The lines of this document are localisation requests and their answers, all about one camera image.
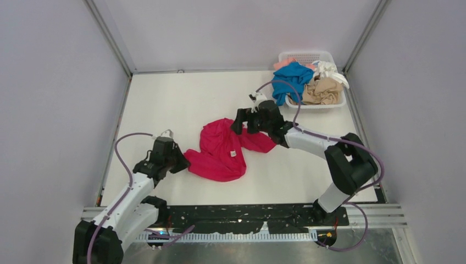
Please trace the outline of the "magenta t shirt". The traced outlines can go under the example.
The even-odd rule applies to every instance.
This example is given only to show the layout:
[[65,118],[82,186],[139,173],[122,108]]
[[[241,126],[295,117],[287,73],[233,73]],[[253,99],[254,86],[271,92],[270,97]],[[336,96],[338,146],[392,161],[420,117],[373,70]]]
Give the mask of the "magenta t shirt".
[[188,149],[184,156],[190,162],[188,171],[216,182],[230,182],[241,178],[247,170],[243,149],[268,153],[276,143],[259,132],[249,134],[242,129],[237,135],[231,130],[232,119],[223,118],[203,126],[200,132],[199,151]]

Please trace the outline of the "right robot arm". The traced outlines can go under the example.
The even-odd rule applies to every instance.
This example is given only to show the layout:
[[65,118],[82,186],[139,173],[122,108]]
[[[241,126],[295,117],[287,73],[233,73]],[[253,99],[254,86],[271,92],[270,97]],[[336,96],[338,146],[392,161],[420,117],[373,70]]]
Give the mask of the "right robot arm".
[[277,145],[302,150],[326,161],[332,183],[313,202],[310,212],[312,220],[321,226],[329,225],[336,217],[335,211],[379,171],[369,149],[356,134],[337,138],[306,130],[294,120],[285,120],[272,100],[261,101],[252,108],[239,108],[230,128],[237,135],[264,132]]

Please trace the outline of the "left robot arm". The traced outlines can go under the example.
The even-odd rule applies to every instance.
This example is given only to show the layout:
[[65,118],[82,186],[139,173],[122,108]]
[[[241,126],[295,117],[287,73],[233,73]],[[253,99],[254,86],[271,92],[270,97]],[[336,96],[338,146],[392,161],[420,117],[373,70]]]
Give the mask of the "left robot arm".
[[76,226],[73,263],[121,263],[125,251],[146,228],[167,224],[166,201],[150,193],[167,173],[183,171],[190,163],[171,130],[153,139],[152,149],[133,170],[123,165],[129,182],[120,194],[92,220],[81,220]]

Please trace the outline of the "blue t shirt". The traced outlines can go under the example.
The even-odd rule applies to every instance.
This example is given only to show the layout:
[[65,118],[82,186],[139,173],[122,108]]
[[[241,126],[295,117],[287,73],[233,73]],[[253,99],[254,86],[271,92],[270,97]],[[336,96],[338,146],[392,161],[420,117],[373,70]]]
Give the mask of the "blue t shirt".
[[296,103],[301,100],[304,86],[311,81],[313,75],[313,69],[307,68],[298,62],[292,62],[275,71],[272,79],[272,97],[276,104],[282,106],[287,95],[290,95]]

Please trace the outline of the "salmon pink t shirt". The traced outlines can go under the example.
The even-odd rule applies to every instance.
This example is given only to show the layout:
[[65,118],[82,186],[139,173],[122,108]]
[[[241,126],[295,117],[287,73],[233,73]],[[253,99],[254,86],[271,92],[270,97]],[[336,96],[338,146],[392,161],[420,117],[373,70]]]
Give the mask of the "salmon pink t shirt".
[[[275,70],[279,70],[279,69],[281,69],[281,68],[283,68],[283,67],[285,67],[285,66],[288,66],[290,63],[294,63],[294,62],[296,62],[296,63],[298,62],[298,61],[296,60],[296,58],[293,58],[293,57],[291,57],[291,58],[286,58],[286,59],[284,59],[284,60],[282,60],[282,61],[279,61],[279,62],[277,62],[277,63],[274,63],[274,64],[273,64],[273,67],[274,67]],[[314,64],[312,64],[312,63],[311,63],[311,64],[303,64],[303,66],[305,66],[306,68],[309,68],[309,69],[311,69],[311,70],[313,70],[313,71],[315,71],[316,68],[317,68],[316,65],[314,65]]]

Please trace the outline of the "beige t shirt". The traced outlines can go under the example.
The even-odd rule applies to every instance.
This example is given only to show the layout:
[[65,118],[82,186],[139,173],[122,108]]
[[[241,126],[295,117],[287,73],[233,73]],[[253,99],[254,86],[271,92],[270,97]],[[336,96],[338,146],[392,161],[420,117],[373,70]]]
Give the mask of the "beige t shirt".
[[305,84],[302,102],[305,105],[336,105],[340,103],[343,85],[332,78],[311,80]]

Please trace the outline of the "white plastic basket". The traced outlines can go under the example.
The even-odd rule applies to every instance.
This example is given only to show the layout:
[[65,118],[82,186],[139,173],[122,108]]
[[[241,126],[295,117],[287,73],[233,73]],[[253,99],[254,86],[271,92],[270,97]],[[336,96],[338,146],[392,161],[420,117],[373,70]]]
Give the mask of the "white plastic basket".
[[[282,52],[278,55],[278,61],[283,61],[286,58],[296,58],[300,64],[311,64],[314,61],[326,61],[335,64],[332,55],[327,51],[296,51],[296,52]],[[317,111],[320,109],[333,109],[341,108],[346,105],[346,91],[347,88],[343,87],[342,97],[340,103],[332,105],[301,105],[301,109],[308,109]]]

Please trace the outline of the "white t shirt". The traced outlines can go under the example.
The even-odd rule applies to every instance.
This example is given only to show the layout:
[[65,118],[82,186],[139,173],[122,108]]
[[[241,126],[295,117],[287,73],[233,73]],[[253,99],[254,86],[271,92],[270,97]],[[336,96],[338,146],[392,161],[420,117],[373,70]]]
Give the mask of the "white t shirt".
[[349,82],[343,74],[338,72],[334,63],[316,60],[312,63],[312,65],[315,66],[314,77],[318,76],[320,78],[331,78],[340,83],[343,87],[350,89]]

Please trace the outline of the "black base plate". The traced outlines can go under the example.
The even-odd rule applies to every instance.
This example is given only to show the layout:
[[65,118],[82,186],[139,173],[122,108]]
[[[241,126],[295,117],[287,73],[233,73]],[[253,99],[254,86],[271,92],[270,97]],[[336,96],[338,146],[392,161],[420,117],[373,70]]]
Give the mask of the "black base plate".
[[346,227],[345,208],[321,214],[309,203],[256,205],[167,206],[153,228],[185,231],[193,226],[196,234],[256,234],[267,227],[272,234],[305,233],[310,227]]

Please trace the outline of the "aluminium frame rail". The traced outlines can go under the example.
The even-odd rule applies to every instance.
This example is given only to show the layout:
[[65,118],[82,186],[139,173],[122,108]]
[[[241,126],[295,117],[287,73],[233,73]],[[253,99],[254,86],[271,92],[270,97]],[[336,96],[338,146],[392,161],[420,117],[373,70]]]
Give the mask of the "aluminium frame rail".
[[[407,221],[404,218],[404,213],[399,205],[389,203],[370,203],[370,204],[357,204],[355,206],[343,205],[348,214],[349,225],[346,227],[310,227],[308,230],[330,230],[332,228],[341,229],[363,229],[368,228],[405,228]],[[181,233],[180,231],[173,231],[172,229],[164,230],[162,228],[153,228],[151,223],[149,227],[154,230],[172,231],[174,233]],[[267,227],[262,228],[260,231],[269,230]]]

